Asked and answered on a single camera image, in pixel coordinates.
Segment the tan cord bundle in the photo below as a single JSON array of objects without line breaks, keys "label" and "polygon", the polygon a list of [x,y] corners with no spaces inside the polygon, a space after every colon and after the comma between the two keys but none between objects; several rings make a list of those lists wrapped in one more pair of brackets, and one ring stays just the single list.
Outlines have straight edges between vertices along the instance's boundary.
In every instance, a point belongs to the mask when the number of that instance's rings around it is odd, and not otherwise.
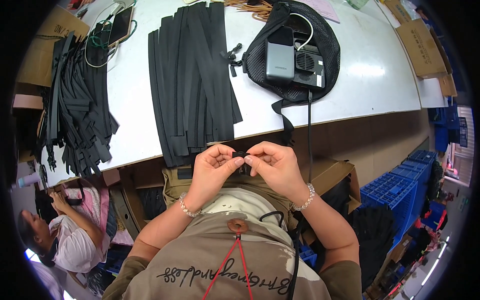
[{"label": "tan cord bundle", "polygon": [[248,0],[212,0],[212,2],[223,2],[223,6],[236,7],[241,12],[251,12],[254,19],[267,22],[272,11],[272,5],[267,1],[260,0],[259,5],[248,5]]}]

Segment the red cord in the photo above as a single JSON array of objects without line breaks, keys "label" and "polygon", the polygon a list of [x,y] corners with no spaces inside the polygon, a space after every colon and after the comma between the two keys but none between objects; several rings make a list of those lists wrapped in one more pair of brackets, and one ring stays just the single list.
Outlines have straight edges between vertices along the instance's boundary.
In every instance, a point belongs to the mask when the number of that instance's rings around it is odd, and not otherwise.
[{"label": "red cord", "polygon": [[233,243],[232,248],[230,249],[230,251],[228,252],[227,256],[226,256],[225,259],[223,260],[222,264],[221,264],[220,267],[218,268],[218,271],[216,272],[215,277],[213,277],[212,282],[210,282],[210,285],[208,286],[207,291],[205,292],[205,295],[204,295],[204,297],[202,298],[202,300],[205,300],[205,298],[207,297],[207,294],[208,294],[208,292],[210,291],[210,288],[212,287],[213,283],[215,282],[218,274],[220,274],[220,270],[222,269],[223,265],[227,262],[227,259],[230,257],[230,254],[232,254],[233,249],[235,248],[235,246],[237,245],[237,243],[238,243],[239,248],[240,248],[241,261],[242,261],[242,264],[243,264],[243,270],[245,271],[245,278],[247,279],[247,286],[248,286],[248,292],[250,293],[250,300],[253,300],[252,289],[250,288],[250,280],[249,280],[249,278],[248,278],[248,273],[247,273],[247,265],[246,265],[246,263],[245,263],[245,257],[243,256],[243,249],[242,249],[241,243],[240,243],[240,230],[237,231],[237,239],[235,240],[235,243]]}]

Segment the floor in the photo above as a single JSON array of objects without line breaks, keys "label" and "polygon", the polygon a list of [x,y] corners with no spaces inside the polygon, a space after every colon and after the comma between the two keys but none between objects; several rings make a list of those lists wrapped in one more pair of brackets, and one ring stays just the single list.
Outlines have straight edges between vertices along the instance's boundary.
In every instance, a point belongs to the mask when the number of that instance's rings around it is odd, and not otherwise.
[{"label": "floor", "polygon": [[[312,126],[312,152],[355,165],[360,186],[391,171],[416,150],[434,149],[427,110],[399,112]],[[307,128],[297,128],[292,138],[299,166],[308,163]],[[260,141],[278,141],[278,133],[228,142],[247,151]]]}]

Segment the smartphone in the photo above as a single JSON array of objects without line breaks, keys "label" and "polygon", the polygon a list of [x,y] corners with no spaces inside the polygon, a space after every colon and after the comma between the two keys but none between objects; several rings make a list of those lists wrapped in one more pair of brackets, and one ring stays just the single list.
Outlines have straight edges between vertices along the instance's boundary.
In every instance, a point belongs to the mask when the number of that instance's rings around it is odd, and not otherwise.
[{"label": "smartphone", "polygon": [[265,78],[289,84],[295,76],[293,30],[282,26],[267,38]]},{"label": "smartphone", "polygon": [[108,46],[115,45],[116,42],[121,42],[130,34],[130,25],[132,24],[133,6],[124,9],[115,15],[113,19],[112,29],[110,31],[110,38],[108,39]]}]

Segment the clear crystal bracelet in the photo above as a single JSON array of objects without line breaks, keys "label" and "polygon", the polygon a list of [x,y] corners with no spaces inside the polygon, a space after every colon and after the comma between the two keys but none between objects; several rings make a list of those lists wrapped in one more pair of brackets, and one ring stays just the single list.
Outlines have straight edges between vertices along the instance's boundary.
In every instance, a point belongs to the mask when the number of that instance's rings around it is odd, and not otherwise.
[{"label": "clear crystal bracelet", "polygon": [[202,209],[197,210],[195,213],[192,213],[191,211],[189,211],[188,208],[185,206],[185,202],[183,201],[183,199],[185,198],[186,195],[187,195],[186,192],[183,192],[180,195],[180,198],[179,198],[180,206],[183,209],[184,213],[186,213],[188,216],[191,216],[191,217],[195,218],[196,216],[198,216],[200,214]]},{"label": "clear crystal bracelet", "polygon": [[293,205],[293,209],[295,210],[304,210],[307,208],[307,206],[312,202],[313,195],[315,194],[315,189],[313,188],[313,185],[311,183],[307,183],[308,188],[310,189],[310,196],[308,197],[307,202],[305,202],[304,205],[298,207],[295,204]]}]

